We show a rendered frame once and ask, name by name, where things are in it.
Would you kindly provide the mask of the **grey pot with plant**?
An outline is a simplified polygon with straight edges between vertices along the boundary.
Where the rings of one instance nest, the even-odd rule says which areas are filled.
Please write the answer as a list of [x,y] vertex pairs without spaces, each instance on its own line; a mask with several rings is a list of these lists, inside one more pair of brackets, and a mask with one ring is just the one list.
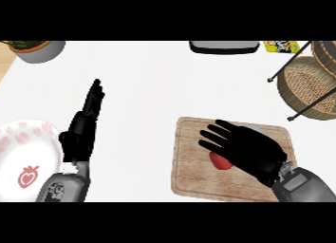
[[41,64],[61,53],[64,41],[2,41],[16,57],[27,64]]

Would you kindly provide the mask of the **grey and black appliance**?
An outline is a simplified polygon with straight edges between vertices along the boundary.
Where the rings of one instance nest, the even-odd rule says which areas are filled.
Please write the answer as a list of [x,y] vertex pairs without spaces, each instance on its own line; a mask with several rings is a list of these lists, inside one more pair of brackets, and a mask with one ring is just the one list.
[[190,50],[205,54],[247,54],[258,50],[258,41],[190,41]]

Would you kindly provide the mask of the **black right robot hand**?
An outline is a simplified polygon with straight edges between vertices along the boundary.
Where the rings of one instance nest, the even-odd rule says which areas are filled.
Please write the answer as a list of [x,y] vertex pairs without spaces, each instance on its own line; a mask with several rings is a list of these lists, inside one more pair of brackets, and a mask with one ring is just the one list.
[[209,124],[200,135],[206,140],[199,140],[199,145],[230,161],[264,186],[271,187],[287,161],[287,154],[278,143],[253,129],[222,120]]

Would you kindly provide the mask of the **yellow printed box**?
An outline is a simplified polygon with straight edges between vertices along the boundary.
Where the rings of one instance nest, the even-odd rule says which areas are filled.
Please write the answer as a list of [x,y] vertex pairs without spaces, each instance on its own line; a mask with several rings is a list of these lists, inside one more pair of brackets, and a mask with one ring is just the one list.
[[277,53],[297,53],[299,45],[296,41],[264,41],[265,51]]

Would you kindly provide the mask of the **wooden cutting board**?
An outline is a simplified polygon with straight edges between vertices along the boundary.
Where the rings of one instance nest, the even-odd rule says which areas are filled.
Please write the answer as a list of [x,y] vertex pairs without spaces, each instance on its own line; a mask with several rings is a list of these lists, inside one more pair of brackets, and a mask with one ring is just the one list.
[[277,202],[268,187],[235,166],[218,170],[209,150],[199,146],[199,131],[213,120],[181,117],[176,122],[171,189],[179,196],[222,201]]

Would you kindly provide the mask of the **wicker tiered basket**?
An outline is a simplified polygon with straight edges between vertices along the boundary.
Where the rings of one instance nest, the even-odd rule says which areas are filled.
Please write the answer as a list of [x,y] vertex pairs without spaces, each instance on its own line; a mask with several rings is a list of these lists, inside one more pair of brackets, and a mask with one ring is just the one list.
[[336,119],[336,41],[309,41],[275,74],[277,90],[294,111],[287,117],[312,120]]

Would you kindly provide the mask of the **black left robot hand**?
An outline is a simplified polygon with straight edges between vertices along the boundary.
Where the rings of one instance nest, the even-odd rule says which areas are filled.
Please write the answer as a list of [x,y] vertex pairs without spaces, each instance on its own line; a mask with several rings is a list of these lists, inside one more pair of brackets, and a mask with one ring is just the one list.
[[88,161],[95,142],[97,120],[104,93],[100,80],[94,80],[82,109],[75,113],[69,130],[58,135],[63,148],[63,162]]

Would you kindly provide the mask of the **red bell pepper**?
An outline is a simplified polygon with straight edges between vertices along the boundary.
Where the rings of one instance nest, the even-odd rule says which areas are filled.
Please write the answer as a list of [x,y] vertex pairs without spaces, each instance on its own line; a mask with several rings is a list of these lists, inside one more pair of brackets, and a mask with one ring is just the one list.
[[209,153],[209,160],[210,160],[213,167],[218,170],[228,170],[233,168],[231,162],[225,158],[222,158],[219,155],[216,155],[215,153]]

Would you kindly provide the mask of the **white plate with strawberry print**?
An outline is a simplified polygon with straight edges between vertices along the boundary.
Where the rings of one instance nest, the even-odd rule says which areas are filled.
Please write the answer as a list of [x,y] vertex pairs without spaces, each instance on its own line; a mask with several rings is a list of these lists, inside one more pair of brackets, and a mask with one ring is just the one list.
[[50,176],[61,171],[61,145],[56,127],[41,120],[0,126],[0,202],[29,202]]

